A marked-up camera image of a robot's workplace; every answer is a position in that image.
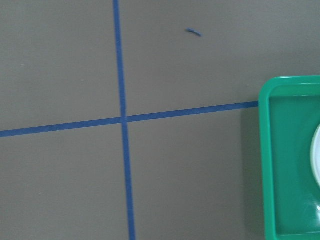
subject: gray surface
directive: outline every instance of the gray surface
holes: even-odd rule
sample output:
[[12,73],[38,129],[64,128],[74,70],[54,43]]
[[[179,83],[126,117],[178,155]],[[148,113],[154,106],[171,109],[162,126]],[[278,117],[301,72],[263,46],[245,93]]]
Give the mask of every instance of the gray surface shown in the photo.
[[0,138],[2,240],[128,239],[121,126]]
[[129,124],[138,240],[263,240],[258,109]]
[[0,130],[119,117],[112,7],[0,1]]
[[270,78],[320,74],[318,0],[120,3],[129,115],[255,101]]

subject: blue mark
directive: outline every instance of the blue mark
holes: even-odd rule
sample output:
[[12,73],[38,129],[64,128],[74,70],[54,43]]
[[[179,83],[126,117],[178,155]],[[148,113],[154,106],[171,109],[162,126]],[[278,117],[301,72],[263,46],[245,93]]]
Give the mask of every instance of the blue mark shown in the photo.
[[28,128],[0,131],[0,138],[12,137],[12,136],[18,136],[18,135],[27,135],[27,134],[54,132],[54,131],[69,130],[69,129],[81,129],[81,128],[89,128],[89,127],[95,127],[95,126],[104,126],[104,125],[120,124],[120,123],[121,123],[121,118],[114,117],[114,118],[106,118],[106,119],[99,119],[99,120],[62,123],[62,124],[48,125],[48,126],[28,127]]
[[218,105],[218,106],[207,106],[207,107],[199,107],[199,108],[191,108],[191,109],[175,110],[175,111],[164,111],[164,112],[128,116],[128,122],[146,121],[146,120],[152,120],[152,119],[165,119],[165,118],[173,118],[173,117],[196,115],[196,114],[207,114],[207,113],[215,113],[215,112],[222,112],[222,111],[230,111],[230,110],[237,110],[237,109],[248,109],[248,108],[255,108],[255,107],[258,107],[257,101],[233,103],[233,104]]
[[136,240],[134,200],[133,200],[133,190],[132,190],[130,149],[129,149],[129,133],[128,133],[128,122],[127,122],[128,119],[127,119],[125,74],[124,74],[124,63],[123,63],[123,54],[122,54],[120,10],[119,10],[118,0],[113,0],[113,15],[114,15],[116,61],[117,61],[117,70],[118,70],[118,81],[119,81],[120,112],[121,112],[121,123],[122,123],[122,144],[123,144],[123,158],[124,158],[128,231],[129,231],[129,240]]
[[197,35],[198,37],[202,37],[202,34],[200,32],[198,32],[198,31],[194,30],[193,28],[189,28],[188,27],[186,29],[186,31],[189,32],[189,33],[193,33],[193,34]]

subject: green container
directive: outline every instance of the green container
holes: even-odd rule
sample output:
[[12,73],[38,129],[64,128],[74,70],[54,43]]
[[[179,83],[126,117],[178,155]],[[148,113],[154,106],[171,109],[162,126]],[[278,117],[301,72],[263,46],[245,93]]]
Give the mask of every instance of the green container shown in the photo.
[[277,77],[259,97],[267,240],[320,240],[320,187],[311,145],[320,124],[320,76]]

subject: blue line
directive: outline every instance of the blue line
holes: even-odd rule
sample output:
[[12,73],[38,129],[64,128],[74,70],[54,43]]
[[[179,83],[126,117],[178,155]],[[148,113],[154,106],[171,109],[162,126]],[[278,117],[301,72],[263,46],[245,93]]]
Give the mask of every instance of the blue line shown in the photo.
[[165,118],[173,118],[173,117],[180,117],[180,116],[187,116],[187,115],[207,114],[207,113],[215,113],[215,112],[230,111],[230,110],[237,110],[237,109],[248,109],[248,108],[255,108],[255,107],[258,107],[257,101],[233,103],[233,104],[218,105],[218,106],[207,106],[207,107],[191,108],[191,109],[175,110],[175,111],[164,111],[164,112],[128,116],[128,122],[137,122],[137,121],[145,121],[145,120],[152,120],[152,119],[165,119]]
[[69,129],[81,129],[81,128],[103,126],[103,125],[110,125],[110,124],[120,124],[120,123],[121,123],[121,118],[114,117],[114,118],[106,118],[106,119],[99,119],[99,120],[62,123],[62,124],[48,125],[48,126],[28,127],[28,128],[0,131],[0,138],[69,130]]
[[129,240],[136,240],[134,200],[133,200],[133,190],[132,190],[130,149],[129,149],[125,74],[124,74],[124,63],[123,63],[123,54],[122,54],[120,10],[119,10],[118,0],[113,0],[113,14],[114,14],[116,61],[117,61],[117,69],[118,69],[118,81],[119,81],[121,123],[122,123],[122,144],[123,144],[123,158],[124,158],[128,231],[129,231]]

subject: vertical blue line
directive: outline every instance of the vertical blue line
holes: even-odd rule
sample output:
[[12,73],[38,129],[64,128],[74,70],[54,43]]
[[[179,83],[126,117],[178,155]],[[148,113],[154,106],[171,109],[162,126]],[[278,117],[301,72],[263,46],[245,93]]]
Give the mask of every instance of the vertical blue line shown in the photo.
[[130,149],[129,149],[125,74],[124,74],[124,63],[123,63],[123,56],[122,56],[120,11],[119,11],[118,0],[113,0],[113,15],[114,15],[114,32],[115,32],[115,45],[116,45],[116,61],[117,61],[117,70],[118,70],[118,81],[119,81],[119,98],[120,98],[120,109],[121,109],[122,144],[123,144],[123,158],[124,158],[128,231],[129,231],[129,240],[136,240],[134,200],[133,200],[133,191],[132,191]]

